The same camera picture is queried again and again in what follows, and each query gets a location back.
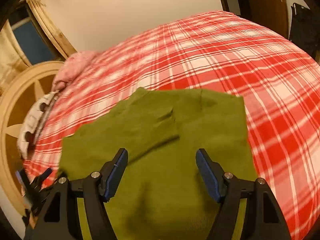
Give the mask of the green knit sweater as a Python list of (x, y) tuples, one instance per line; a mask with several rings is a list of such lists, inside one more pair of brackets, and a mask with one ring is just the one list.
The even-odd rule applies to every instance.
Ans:
[(85, 178), (120, 148), (128, 165), (106, 205), (118, 239), (205, 239), (218, 211), (196, 166), (204, 148), (238, 178), (257, 177), (242, 97), (206, 89), (137, 89), (62, 141), (60, 170)]

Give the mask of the white brown patterned pillow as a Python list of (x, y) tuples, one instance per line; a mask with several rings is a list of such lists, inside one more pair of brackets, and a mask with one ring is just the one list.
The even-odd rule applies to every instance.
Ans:
[(22, 159), (31, 158), (35, 144), (59, 95), (58, 91), (44, 94), (28, 111), (17, 138), (17, 148)]

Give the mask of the cream wooden headboard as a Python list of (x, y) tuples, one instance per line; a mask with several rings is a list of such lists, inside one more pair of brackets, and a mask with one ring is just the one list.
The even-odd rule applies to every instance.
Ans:
[(50, 92), (62, 65), (61, 61), (46, 61), (27, 68), (9, 83), (1, 96), (1, 187), (19, 215), (24, 214), (24, 203), (15, 176), (15, 171), (22, 168), (17, 138), (29, 109)]

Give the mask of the pink floral pillow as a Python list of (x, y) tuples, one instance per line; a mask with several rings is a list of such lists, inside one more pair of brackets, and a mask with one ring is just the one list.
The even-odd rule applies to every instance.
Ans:
[(100, 55), (99, 51), (80, 51), (72, 54), (59, 69), (53, 79), (51, 91), (65, 89)]

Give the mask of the beige curtain left panel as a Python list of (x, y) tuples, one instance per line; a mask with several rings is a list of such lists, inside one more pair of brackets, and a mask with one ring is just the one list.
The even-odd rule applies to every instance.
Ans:
[(31, 67), (7, 20), (0, 34), (0, 87), (1, 95), (11, 81), (21, 72)]

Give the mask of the beige curtain panel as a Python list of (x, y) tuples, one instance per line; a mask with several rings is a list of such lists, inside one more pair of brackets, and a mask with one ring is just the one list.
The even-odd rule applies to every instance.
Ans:
[(0, 34), (0, 87), (1, 95), (11, 81), (21, 72), (31, 67), (7, 20)]
[(26, 2), (41, 29), (62, 57), (67, 59), (69, 56), (76, 53), (76, 49), (47, 14), (46, 6), (41, 0), (26, 0)]

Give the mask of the red white plaid bed sheet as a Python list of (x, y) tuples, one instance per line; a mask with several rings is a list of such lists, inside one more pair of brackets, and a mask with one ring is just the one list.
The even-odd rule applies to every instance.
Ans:
[(242, 97), (257, 177), (266, 179), (292, 239), (319, 217), (319, 65), (277, 33), (225, 11), (160, 25), (101, 52), (51, 110), (30, 179), (52, 168), (62, 141), (137, 89), (206, 89)]

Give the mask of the dark window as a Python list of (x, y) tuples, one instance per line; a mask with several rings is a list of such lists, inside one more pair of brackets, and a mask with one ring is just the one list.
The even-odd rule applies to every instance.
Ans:
[(31, 64), (64, 60), (42, 30), (26, 2), (19, 3), (10, 14), (9, 24), (18, 44)]

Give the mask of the beige curtain right panel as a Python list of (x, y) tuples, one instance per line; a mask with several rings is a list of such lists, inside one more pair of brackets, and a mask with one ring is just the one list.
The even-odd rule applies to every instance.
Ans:
[(76, 49), (47, 14), (46, 6), (41, 0), (26, 0), (26, 2), (41, 29), (62, 57), (67, 59), (69, 56), (76, 53)]

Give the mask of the black folded stroller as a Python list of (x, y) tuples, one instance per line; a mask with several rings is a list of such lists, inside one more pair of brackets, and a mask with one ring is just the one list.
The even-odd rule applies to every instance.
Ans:
[(319, 51), (319, 19), (309, 8), (298, 3), (293, 3), (291, 11), (289, 40), (315, 59)]

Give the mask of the brown wooden door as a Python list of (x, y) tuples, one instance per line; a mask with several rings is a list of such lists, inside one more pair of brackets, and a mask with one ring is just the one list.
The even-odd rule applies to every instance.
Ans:
[(252, 21), (271, 29), (284, 38), (289, 37), (286, 0), (248, 0)]

